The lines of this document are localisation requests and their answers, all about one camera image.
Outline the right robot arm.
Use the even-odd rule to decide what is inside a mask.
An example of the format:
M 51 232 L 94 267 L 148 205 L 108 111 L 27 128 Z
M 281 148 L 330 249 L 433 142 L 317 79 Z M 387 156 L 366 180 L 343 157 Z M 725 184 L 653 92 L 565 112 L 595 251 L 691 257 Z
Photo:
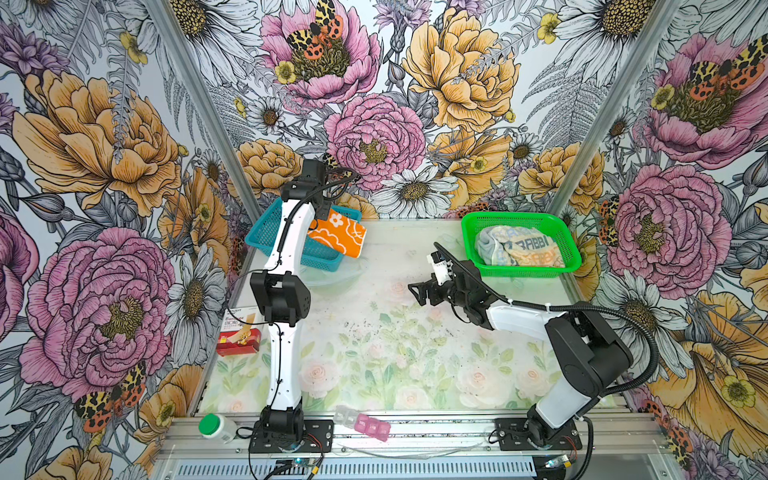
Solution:
M 408 285 L 419 305 L 443 302 L 462 309 L 469 323 L 488 331 L 520 333 L 549 343 L 561 378 L 526 415 L 528 442 L 547 448 L 571 429 L 632 365 L 629 348 L 604 316 L 584 302 L 552 306 L 509 299 L 493 290 L 468 261 L 430 258 L 431 277 Z

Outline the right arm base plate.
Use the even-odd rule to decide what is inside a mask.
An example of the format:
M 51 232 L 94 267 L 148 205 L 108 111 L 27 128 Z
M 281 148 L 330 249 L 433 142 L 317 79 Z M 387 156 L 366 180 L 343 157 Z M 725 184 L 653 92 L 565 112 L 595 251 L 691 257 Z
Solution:
M 574 420 L 552 428 L 538 420 L 502 417 L 494 420 L 494 432 L 502 451 L 547 452 L 582 448 Z

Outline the green plastic basket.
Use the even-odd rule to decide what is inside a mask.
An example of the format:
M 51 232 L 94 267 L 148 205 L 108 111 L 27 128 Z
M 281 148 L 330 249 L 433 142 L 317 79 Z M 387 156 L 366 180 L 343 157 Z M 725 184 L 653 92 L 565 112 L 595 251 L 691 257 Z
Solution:
M 484 276 L 554 278 L 582 266 L 568 227 L 550 214 L 474 212 L 461 227 L 467 257 Z

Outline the orange white lion towel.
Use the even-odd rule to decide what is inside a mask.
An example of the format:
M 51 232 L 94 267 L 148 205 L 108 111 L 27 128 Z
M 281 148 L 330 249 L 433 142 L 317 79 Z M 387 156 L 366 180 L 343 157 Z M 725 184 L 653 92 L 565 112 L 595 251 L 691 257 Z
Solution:
M 331 210 L 325 220 L 314 220 L 310 225 L 309 237 L 321 245 L 350 258 L 361 256 L 367 229 L 342 213 Z

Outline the teal plastic basket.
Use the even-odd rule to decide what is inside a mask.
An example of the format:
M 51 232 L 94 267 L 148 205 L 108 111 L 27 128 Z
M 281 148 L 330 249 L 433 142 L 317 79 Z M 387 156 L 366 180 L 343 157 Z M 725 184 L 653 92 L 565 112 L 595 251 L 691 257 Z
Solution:
M 251 228 L 245 237 L 245 243 L 269 257 L 280 239 L 281 229 L 289 211 L 290 209 L 284 208 L 283 201 L 278 198 Z M 301 264 L 306 267 L 335 272 L 343 257 L 342 253 L 307 236 Z

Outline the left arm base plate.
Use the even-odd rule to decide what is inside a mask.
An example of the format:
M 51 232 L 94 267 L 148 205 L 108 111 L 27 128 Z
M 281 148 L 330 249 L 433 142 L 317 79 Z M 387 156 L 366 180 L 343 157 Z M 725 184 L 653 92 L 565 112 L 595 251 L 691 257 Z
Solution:
M 309 419 L 299 433 L 282 433 L 274 427 L 254 425 L 248 452 L 251 454 L 320 454 L 332 450 L 335 424 L 332 420 Z

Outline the pink clear pill organizer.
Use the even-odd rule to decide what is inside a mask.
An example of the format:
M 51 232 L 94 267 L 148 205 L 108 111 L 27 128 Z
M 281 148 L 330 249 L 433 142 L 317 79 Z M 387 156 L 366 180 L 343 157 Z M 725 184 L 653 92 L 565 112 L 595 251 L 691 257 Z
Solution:
M 389 422 L 345 405 L 335 407 L 334 422 L 381 442 L 387 442 L 391 433 Z

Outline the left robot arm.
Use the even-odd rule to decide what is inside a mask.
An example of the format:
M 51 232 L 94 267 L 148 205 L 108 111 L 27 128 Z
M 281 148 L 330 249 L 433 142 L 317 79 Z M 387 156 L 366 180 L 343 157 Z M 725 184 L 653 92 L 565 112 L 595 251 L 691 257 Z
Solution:
M 333 201 L 358 178 L 348 168 L 307 160 L 301 174 L 282 189 L 276 241 L 265 266 L 249 279 L 271 352 L 269 392 L 255 434 L 260 444 L 293 452 L 307 437 L 298 362 L 301 321 L 309 314 L 311 293 L 299 267 L 312 222 L 326 220 Z

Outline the blue beige patterned towel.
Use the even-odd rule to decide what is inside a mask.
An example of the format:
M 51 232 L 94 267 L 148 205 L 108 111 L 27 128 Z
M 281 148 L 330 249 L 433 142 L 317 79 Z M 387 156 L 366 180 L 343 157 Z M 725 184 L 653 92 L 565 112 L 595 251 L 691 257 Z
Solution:
M 559 247 L 535 228 L 495 225 L 475 238 L 474 247 L 482 261 L 498 267 L 562 268 Z

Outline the red bandage box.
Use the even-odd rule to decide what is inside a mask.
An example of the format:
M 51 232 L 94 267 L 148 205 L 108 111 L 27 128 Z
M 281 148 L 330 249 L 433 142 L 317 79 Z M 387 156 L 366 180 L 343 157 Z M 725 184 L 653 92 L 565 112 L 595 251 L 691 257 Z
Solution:
M 220 357 L 258 353 L 261 325 L 261 315 L 256 306 L 228 309 L 222 320 L 216 353 Z

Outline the aluminium frame post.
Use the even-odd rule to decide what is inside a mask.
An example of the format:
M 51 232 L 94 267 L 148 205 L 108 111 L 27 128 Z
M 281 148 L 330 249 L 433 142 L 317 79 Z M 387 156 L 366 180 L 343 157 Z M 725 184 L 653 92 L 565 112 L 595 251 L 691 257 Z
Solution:
M 619 113 L 623 101 L 630 94 L 632 86 L 639 78 L 650 57 L 657 51 L 662 36 L 672 23 L 681 4 L 682 1 L 679 0 L 657 1 L 655 3 L 646 25 L 640 31 L 637 42 L 629 51 L 626 65 L 618 69 L 613 86 L 601 104 L 595 121 L 581 143 L 562 184 L 554 194 L 547 209 L 549 214 L 559 216 L 570 201 L 587 168 L 591 165 L 593 157 L 598 152 L 603 136 Z
M 212 143 L 232 179 L 233 186 L 251 222 L 255 223 L 262 214 L 252 188 L 245 177 L 242 166 L 235 154 L 216 106 L 209 94 L 205 79 L 196 66 L 183 32 L 168 1 L 149 1 L 150 18 L 154 21 L 160 38 L 169 53 L 178 78 L 186 83 L 196 112 L 200 115 Z

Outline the white bottle green cap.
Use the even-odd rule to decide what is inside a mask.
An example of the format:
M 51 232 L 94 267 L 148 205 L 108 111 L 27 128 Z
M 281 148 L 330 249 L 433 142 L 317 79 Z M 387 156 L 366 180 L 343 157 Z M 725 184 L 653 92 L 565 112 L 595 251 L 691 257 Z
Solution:
M 222 414 L 207 414 L 198 423 L 199 433 L 208 440 L 229 443 L 237 438 L 237 424 Z

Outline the aluminium frame post right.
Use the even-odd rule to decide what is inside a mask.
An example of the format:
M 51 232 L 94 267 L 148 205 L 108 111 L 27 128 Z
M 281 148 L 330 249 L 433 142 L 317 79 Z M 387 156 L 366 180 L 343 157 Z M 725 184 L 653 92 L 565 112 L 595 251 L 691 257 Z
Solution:
M 681 4 L 682 1 L 679 0 L 657 1 L 655 3 L 646 25 L 640 31 L 637 42 L 629 51 L 626 65 L 618 69 L 613 86 L 601 104 L 595 121 L 581 143 L 562 184 L 554 194 L 547 209 L 549 214 L 559 216 L 570 201 L 587 168 L 591 165 L 593 157 L 598 152 L 603 136 L 619 113 L 623 101 L 630 94 L 632 86 L 639 78 L 650 57 L 657 51 L 662 36 L 672 23 Z

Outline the aluminium frame post left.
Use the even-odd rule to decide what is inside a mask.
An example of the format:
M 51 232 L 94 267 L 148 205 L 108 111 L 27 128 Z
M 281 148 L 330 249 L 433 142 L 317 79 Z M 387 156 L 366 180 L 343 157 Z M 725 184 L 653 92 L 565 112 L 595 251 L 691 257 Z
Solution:
M 212 143 L 232 179 L 233 186 L 251 222 L 255 223 L 262 214 L 252 188 L 245 177 L 242 166 L 235 154 L 216 106 L 209 94 L 205 79 L 196 66 L 183 32 L 168 1 L 149 1 L 150 18 L 154 21 L 160 38 L 169 53 L 178 78 L 186 83 L 196 112 L 200 115 Z

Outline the aluminium front rail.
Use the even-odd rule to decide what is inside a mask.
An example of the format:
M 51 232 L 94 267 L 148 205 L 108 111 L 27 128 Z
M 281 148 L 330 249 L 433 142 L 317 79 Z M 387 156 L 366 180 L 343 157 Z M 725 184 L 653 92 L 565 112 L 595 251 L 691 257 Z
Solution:
M 684 473 L 660 428 L 648 414 L 609 408 L 577 422 L 548 449 L 530 446 L 522 434 L 500 427 L 511 413 L 377 412 L 390 424 L 385 441 L 341 424 L 329 415 L 308 422 L 322 428 L 322 447 L 269 453 L 251 450 L 251 434 L 228 443 L 206 439 L 195 418 L 173 425 L 161 447 L 153 479 L 682 479 Z

